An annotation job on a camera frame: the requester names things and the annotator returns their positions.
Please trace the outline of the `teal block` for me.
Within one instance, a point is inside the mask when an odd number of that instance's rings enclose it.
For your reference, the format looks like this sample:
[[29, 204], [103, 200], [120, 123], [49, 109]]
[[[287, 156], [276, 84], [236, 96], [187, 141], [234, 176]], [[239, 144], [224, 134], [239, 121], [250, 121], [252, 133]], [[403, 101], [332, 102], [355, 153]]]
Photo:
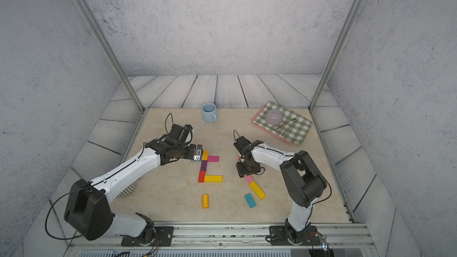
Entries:
[[257, 205], [250, 193], [245, 195], [245, 200], [250, 208], [254, 208]]

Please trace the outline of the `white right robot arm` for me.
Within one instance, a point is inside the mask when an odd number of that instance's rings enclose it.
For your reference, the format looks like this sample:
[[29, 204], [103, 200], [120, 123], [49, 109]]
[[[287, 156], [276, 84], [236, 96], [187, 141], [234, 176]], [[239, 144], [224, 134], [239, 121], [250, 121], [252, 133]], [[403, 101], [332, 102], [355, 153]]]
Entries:
[[311, 224], [314, 205], [329, 187], [308, 152], [283, 152], [260, 140], [250, 142], [243, 136], [234, 140], [234, 147], [239, 152], [240, 161], [236, 164], [239, 177], [259, 174], [263, 164], [281, 172], [293, 201], [286, 228], [293, 236], [304, 233]]

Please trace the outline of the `orange-yellow square block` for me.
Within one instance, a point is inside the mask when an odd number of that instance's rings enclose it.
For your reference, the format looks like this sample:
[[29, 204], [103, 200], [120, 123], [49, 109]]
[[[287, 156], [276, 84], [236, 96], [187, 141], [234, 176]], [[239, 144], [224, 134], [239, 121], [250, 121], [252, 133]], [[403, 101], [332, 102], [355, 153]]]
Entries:
[[208, 151], [204, 151], [203, 152], [203, 156], [202, 156], [202, 160], [203, 161], [208, 161], [208, 157], [209, 157], [209, 152]]

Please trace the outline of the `orange cylinder block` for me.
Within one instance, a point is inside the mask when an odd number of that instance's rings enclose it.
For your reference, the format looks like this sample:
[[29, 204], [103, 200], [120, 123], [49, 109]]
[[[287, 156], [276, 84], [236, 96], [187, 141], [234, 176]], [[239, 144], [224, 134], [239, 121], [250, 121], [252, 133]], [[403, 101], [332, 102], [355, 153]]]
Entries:
[[209, 208], [209, 194], [202, 195], [202, 208]]

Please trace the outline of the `purple block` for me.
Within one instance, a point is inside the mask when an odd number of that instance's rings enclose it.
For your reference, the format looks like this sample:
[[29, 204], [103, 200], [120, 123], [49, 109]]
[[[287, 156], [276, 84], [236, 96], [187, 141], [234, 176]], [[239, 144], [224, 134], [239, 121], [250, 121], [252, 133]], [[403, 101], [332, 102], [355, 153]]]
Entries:
[[207, 171], [208, 161], [201, 162], [201, 171]]

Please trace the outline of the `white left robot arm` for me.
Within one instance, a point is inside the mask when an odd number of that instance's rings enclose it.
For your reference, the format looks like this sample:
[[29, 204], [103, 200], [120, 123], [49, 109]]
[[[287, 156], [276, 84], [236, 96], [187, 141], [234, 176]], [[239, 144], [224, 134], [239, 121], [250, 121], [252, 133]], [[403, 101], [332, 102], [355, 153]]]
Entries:
[[150, 244], [157, 236], [154, 222], [140, 213], [116, 214], [110, 204], [146, 173], [180, 159], [199, 161], [202, 153], [202, 145], [173, 145], [159, 139], [144, 143], [141, 151], [115, 169], [90, 182], [75, 182], [66, 194], [64, 220], [89, 241], [102, 236], [123, 236], [143, 246]]

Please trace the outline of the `magenta block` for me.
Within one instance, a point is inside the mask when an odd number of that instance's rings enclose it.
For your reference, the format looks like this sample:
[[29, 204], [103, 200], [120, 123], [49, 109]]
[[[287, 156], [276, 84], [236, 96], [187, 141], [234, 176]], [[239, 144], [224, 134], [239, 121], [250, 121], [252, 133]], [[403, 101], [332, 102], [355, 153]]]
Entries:
[[219, 156], [209, 156], [207, 161], [211, 162], [211, 163], [218, 163], [220, 161], [220, 157]]

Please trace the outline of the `red block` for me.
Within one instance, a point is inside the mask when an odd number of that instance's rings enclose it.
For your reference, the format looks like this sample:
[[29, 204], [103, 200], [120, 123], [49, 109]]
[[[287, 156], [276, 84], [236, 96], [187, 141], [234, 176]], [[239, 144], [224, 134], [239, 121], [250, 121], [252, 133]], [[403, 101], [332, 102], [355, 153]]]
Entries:
[[200, 171], [199, 172], [199, 177], [198, 177], [198, 182], [199, 183], [204, 183], [205, 182], [205, 175], [206, 175], [206, 171]]

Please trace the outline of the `long yellow block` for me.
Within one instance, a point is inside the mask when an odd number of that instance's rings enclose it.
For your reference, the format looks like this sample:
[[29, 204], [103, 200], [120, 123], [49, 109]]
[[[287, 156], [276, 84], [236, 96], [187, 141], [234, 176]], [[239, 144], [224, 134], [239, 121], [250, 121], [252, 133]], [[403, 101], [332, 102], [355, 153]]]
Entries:
[[256, 182], [250, 182], [249, 184], [250, 188], [254, 191], [254, 193], [260, 198], [260, 200], [263, 200], [266, 197], [266, 194], [264, 191], [257, 185]]
[[222, 183], [223, 176], [205, 175], [204, 182], [205, 183]]

